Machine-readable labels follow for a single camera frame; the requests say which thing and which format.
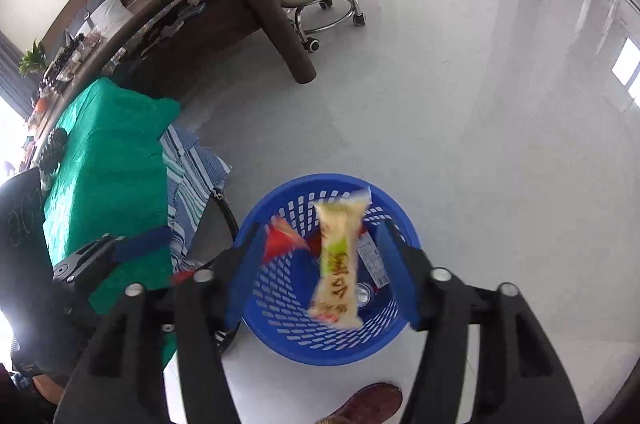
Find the black foam fruit net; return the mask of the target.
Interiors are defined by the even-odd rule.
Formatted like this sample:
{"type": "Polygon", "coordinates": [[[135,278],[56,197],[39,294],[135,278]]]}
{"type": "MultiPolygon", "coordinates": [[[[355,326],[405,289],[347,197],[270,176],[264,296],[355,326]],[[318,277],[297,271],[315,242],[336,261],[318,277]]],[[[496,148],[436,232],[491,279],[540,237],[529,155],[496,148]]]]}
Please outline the black foam fruit net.
{"type": "Polygon", "coordinates": [[[68,133],[64,128],[56,128],[50,132],[46,144],[37,161],[40,171],[40,186],[43,192],[52,188],[54,177],[63,161],[68,141],[68,133]]]}

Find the red snack wrapper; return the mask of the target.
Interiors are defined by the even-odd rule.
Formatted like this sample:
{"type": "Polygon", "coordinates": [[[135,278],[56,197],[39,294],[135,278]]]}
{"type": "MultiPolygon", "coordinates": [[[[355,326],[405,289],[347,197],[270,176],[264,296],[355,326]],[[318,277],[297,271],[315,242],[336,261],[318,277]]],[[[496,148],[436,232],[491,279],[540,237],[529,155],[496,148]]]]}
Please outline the red snack wrapper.
{"type": "Polygon", "coordinates": [[[247,234],[242,234],[241,227],[233,217],[224,221],[228,226],[231,245],[222,248],[207,233],[204,222],[201,222],[192,243],[197,250],[204,248],[214,254],[207,262],[187,260],[170,276],[172,284],[182,283],[204,270],[211,272],[227,288],[238,290],[241,286],[250,285],[261,266],[268,265],[289,252],[309,250],[305,239],[282,217],[271,217],[265,225],[251,222],[247,234]]]}

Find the blue mesh trash basket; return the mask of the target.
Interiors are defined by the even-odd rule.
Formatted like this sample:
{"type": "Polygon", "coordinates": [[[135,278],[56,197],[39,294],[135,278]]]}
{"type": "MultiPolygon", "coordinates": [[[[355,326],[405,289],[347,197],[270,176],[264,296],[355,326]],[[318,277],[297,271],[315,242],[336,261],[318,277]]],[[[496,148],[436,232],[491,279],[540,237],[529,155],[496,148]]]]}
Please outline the blue mesh trash basket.
{"type": "Polygon", "coordinates": [[[305,246],[268,259],[253,281],[244,321],[262,344],[307,366],[346,366],[376,354],[398,337],[407,322],[399,313],[376,234],[378,228],[392,222],[402,240],[415,248],[420,240],[410,218],[391,196],[348,175],[306,175],[264,196],[244,219],[240,233],[272,218],[285,220],[305,246]],[[362,216],[355,288],[361,326],[339,329],[309,314],[326,269],[316,206],[348,199],[360,191],[367,191],[370,198],[362,216]]]}

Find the potted green plant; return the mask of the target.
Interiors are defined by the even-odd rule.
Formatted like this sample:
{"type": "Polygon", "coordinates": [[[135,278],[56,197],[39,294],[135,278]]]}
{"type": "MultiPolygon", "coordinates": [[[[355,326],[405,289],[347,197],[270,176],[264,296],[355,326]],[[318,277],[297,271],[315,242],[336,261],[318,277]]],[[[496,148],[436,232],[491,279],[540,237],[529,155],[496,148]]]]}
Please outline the potted green plant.
{"type": "Polygon", "coordinates": [[[47,51],[44,48],[43,42],[35,40],[32,43],[32,48],[25,52],[18,65],[18,72],[21,77],[28,77],[31,75],[43,76],[44,71],[47,69],[47,51]]]}

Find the grey white pillow left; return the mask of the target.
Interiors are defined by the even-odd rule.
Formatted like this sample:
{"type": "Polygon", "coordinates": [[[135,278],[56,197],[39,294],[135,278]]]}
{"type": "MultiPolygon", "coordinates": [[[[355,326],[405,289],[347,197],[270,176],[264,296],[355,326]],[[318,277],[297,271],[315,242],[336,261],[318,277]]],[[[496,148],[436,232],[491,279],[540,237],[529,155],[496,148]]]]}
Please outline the grey white pillow left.
{"type": "Polygon", "coordinates": [[[108,40],[131,18],[132,13],[121,0],[87,0],[74,14],[66,33],[75,38],[78,34],[98,31],[108,40]]]}

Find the cream snack bar wrapper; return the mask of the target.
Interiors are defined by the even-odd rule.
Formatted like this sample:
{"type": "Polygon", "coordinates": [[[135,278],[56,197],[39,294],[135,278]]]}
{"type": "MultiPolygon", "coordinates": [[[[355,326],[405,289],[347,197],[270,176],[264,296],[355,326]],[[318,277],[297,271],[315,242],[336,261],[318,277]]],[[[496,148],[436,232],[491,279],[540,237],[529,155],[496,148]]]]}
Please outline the cream snack bar wrapper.
{"type": "Polygon", "coordinates": [[[370,204],[368,189],[352,192],[347,198],[314,202],[321,238],[319,280],[307,312],[333,329],[362,326],[356,294],[358,241],[370,204]]]}

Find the dark wooden coffee table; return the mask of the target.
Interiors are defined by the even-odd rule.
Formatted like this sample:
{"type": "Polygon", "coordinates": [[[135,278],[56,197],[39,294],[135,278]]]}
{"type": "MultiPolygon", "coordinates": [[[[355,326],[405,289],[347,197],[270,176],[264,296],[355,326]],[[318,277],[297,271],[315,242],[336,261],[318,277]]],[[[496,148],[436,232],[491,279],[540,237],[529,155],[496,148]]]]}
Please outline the dark wooden coffee table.
{"type": "MultiPolygon", "coordinates": [[[[109,40],[96,44],[38,126],[34,150],[27,161],[29,167],[40,158],[50,132],[70,103],[105,74],[107,63],[119,49],[128,46],[163,9],[178,2],[148,0],[109,40]]],[[[296,83],[308,84],[316,78],[317,71],[277,0],[204,0],[202,12],[186,20],[177,34],[153,47],[147,56],[140,48],[125,54],[114,69],[112,80],[152,98],[189,101],[203,88],[204,66],[258,30],[269,38],[296,83]]]]}

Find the striped cloth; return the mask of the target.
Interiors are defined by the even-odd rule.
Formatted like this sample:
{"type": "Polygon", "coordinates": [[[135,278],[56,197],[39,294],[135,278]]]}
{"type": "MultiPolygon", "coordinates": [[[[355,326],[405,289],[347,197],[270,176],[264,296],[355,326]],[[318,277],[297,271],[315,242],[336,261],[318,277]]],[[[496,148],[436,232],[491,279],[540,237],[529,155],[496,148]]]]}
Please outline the striped cloth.
{"type": "Polygon", "coordinates": [[[160,136],[167,172],[167,225],[172,269],[191,271],[198,266],[189,253],[209,199],[222,199],[231,167],[200,144],[193,132],[170,124],[160,136]]]}

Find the green tablecloth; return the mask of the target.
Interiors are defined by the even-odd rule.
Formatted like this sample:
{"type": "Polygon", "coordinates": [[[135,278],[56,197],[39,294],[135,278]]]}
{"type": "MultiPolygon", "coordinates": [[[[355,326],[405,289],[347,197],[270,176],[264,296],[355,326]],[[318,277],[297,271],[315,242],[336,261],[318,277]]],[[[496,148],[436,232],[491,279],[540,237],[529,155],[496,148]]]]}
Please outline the green tablecloth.
{"type": "Polygon", "coordinates": [[[52,264],[105,233],[132,238],[166,226],[160,137],[179,113],[175,100],[152,99],[106,77],[66,108],[58,120],[66,151],[43,204],[52,264]]]}

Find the grey curtain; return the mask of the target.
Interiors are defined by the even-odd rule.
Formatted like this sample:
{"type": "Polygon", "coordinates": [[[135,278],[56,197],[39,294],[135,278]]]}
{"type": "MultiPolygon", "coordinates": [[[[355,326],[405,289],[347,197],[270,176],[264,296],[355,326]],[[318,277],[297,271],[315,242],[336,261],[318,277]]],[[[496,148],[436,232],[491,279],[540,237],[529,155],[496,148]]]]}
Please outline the grey curtain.
{"type": "Polygon", "coordinates": [[[37,83],[18,70],[23,54],[3,32],[0,32],[0,95],[1,98],[23,119],[32,115],[32,98],[37,83]]]}

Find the brown slipper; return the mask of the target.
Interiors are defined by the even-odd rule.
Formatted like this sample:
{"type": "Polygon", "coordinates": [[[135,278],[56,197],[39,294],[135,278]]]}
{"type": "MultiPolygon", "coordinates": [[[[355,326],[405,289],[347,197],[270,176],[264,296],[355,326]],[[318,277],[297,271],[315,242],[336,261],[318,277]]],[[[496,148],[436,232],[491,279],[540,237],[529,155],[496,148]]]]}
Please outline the brown slipper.
{"type": "Polygon", "coordinates": [[[378,382],[355,392],[349,400],[317,424],[383,424],[401,408],[401,389],[378,382]]]}

